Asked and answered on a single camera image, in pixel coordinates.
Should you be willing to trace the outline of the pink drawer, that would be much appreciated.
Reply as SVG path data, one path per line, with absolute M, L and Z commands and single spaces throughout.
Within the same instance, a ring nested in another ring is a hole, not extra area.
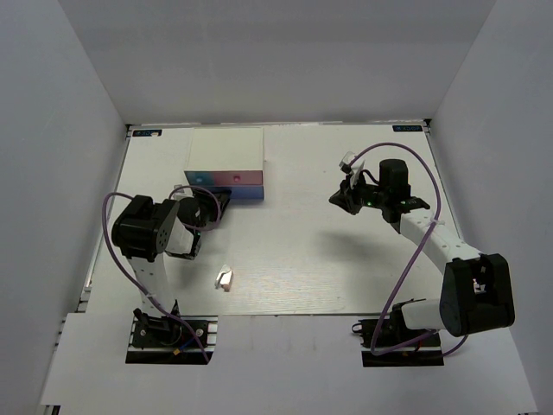
M 221 170 L 211 172 L 215 186 L 262 186 L 264 173 L 262 170 Z

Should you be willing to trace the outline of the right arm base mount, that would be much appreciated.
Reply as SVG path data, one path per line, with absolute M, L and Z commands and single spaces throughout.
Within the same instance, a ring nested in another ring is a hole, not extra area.
M 441 367 L 444 365 L 441 338 L 437 332 L 414 342 L 414 338 L 425 335 L 429 331 L 406 329 L 401 323 L 395 324 L 388 318 L 385 319 L 379 332 L 375 351 L 392 348 L 403 342 L 409 344 L 387 354 L 373 354 L 371 341 L 377 322 L 377 318 L 360 319 L 352 326 L 352 333 L 360 339 L 363 367 Z

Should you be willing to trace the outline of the light blue drawer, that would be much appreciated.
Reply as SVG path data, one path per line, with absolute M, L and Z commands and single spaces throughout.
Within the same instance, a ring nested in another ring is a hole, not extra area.
M 190 185 L 196 186 L 214 186 L 215 181 L 211 171 L 192 171 L 186 170 L 185 177 Z

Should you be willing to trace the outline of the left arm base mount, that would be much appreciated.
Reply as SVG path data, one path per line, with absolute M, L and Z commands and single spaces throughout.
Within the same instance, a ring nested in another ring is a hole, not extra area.
M 186 322 L 199 337 L 207 355 L 204 357 L 190 330 L 165 317 L 157 326 L 146 324 L 136 317 L 130 330 L 126 351 L 126 364 L 142 365 L 194 365 L 205 366 L 215 350 L 218 317 L 187 317 Z

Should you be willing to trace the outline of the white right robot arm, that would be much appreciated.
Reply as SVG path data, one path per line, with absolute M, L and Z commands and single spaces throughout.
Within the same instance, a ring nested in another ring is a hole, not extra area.
M 411 344 L 422 330 L 447 330 L 460 337 L 510 327 L 515 309 L 509 265 L 499 254 L 485 254 L 450 232 L 430 211 L 429 204 L 410 192 L 404 161 L 385 159 L 379 180 L 369 184 L 363 168 L 340 164 L 346 177 L 330 203 L 349 214 L 376 208 L 397 233 L 421 246 L 442 274 L 437 299 L 411 300 L 392 308 L 391 337 Z

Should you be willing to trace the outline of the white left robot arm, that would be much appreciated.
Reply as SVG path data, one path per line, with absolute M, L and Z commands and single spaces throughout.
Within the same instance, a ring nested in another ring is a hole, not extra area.
M 137 319 L 153 327 L 153 335 L 165 345 L 181 339 L 182 324 L 178 301 L 171 291 L 165 257 L 192 260 L 199 253 L 201 235 L 220 222 L 231 200 L 229 190 L 210 191 L 190 186 L 191 195 L 176 200 L 173 195 L 155 202 L 147 195 L 113 196 L 129 200 L 112 226 L 102 213 L 105 243 L 115 264 L 134 284 L 142 305 Z

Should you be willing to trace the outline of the dark blue drawer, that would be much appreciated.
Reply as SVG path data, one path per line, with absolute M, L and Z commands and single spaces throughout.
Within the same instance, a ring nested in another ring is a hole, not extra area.
M 241 201 L 262 201 L 264 199 L 264 186 L 244 185 L 231 186 L 231 198 Z

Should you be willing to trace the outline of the white drawer cabinet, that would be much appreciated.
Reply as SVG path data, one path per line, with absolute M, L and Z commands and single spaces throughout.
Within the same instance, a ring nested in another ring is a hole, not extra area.
M 260 127 L 199 128 L 193 135 L 186 171 L 240 171 L 264 168 L 264 133 Z

